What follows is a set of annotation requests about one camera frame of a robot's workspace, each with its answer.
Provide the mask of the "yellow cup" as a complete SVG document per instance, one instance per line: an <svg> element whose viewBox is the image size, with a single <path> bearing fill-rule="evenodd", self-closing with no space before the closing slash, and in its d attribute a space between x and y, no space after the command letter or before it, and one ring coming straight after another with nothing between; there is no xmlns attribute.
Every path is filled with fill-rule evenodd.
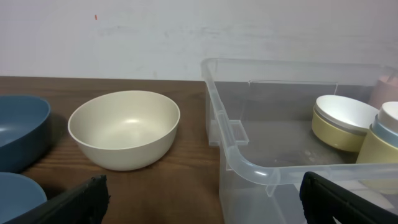
<svg viewBox="0 0 398 224"><path fill-rule="evenodd" d="M361 183L382 194L397 195L397 147L378 137L372 128L364 138L357 164L374 164Z"/></svg>

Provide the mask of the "blue bowl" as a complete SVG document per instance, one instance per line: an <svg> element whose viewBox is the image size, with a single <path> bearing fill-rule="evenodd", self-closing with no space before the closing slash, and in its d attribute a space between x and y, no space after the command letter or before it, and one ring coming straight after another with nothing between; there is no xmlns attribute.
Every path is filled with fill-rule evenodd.
<svg viewBox="0 0 398 224"><path fill-rule="evenodd" d="M20 172L50 146L47 100L33 95L1 96L1 171Z"/></svg>
<svg viewBox="0 0 398 224"><path fill-rule="evenodd" d="M47 201L43 188L24 175L2 172L0 184L1 223L6 223Z"/></svg>

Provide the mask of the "cream white cup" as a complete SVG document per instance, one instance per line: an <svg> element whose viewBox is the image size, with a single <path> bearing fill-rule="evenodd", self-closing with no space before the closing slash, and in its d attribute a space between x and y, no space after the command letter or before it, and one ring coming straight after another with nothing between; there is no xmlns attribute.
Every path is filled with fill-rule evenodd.
<svg viewBox="0 0 398 224"><path fill-rule="evenodd" d="M382 104L378 113L379 122L390 131L398 132L398 102L389 101Z"/></svg>

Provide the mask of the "cream bowl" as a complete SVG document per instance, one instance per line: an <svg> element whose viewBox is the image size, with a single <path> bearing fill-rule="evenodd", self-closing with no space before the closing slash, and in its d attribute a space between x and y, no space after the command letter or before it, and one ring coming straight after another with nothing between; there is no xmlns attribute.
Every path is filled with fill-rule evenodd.
<svg viewBox="0 0 398 224"><path fill-rule="evenodd" d="M181 112L170 98L151 91L119 91L77 108L68 132L96 165L116 171L151 165L171 148Z"/></svg>

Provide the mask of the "pink cup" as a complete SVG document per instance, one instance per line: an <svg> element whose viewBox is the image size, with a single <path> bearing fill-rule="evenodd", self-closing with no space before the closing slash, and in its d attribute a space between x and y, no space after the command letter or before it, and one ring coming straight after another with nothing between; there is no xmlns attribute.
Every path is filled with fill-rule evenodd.
<svg viewBox="0 0 398 224"><path fill-rule="evenodd" d="M384 75L377 80L368 104L380 109L383 103L397 101L397 97L397 75Z"/></svg>

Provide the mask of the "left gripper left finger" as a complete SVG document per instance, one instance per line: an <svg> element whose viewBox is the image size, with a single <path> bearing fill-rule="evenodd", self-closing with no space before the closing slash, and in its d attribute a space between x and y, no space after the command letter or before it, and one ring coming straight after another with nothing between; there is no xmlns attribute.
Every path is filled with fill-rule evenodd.
<svg viewBox="0 0 398 224"><path fill-rule="evenodd" d="M101 224L110 199L106 181L94 176L6 224Z"/></svg>

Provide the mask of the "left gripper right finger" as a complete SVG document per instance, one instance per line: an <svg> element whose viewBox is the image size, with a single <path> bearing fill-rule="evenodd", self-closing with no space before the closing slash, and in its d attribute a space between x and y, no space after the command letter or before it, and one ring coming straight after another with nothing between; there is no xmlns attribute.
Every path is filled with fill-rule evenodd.
<svg viewBox="0 0 398 224"><path fill-rule="evenodd" d="M397 215L314 173L304 174L299 197L308 224L397 224Z"/></svg>

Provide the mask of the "white small bowl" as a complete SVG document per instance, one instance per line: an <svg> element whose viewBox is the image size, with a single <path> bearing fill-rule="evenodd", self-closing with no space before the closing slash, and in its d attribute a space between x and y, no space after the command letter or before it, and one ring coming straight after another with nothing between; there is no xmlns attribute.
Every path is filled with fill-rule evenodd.
<svg viewBox="0 0 398 224"><path fill-rule="evenodd" d="M316 109L331 121L352 129L369 129L379 110L352 98L323 95L316 99Z"/></svg>

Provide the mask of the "light blue cup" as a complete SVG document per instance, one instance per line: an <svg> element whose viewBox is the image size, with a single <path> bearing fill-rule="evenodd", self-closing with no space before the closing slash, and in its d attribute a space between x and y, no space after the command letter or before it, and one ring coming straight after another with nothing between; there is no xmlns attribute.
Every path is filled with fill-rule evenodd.
<svg viewBox="0 0 398 224"><path fill-rule="evenodd" d="M385 127L379 121L378 115L375 116L375 119L371 125L371 130L377 137L379 137L386 143L397 147L397 143L398 143L397 133L394 131L391 131L390 129Z"/></svg>

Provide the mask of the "light grey small bowl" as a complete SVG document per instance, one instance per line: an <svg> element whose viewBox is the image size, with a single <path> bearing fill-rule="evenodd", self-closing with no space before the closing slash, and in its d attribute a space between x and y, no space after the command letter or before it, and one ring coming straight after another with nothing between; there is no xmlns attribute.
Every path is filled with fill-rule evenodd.
<svg viewBox="0 0 398 224"><path fill-rule="evenodd" d="M340 130L346 131L346 132L351 133L351 134L360 135L360 136L365 136L367 131L368 131L368 129L363 130L363 129L352 129L352 128L344 127L344 126L339 125L339 124L331 121L330 119L326 118L324 115L321 114L321 112L319 112L318 109L316 109L316 107L314 107L313 110L321 119L323 119L328 124L338 128Z"/></svg>

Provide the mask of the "yellow small bowl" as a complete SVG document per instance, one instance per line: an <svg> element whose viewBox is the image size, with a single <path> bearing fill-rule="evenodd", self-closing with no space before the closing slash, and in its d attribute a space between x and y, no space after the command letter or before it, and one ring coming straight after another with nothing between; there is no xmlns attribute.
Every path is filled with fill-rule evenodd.
<svg viewBox="0 0 398 224"><path fill-rule="evenodd" d="M352 134L326 122L316 111L313 111L312 131L318 139L336 149L348 152L359 152L364 136Z"/></svg>

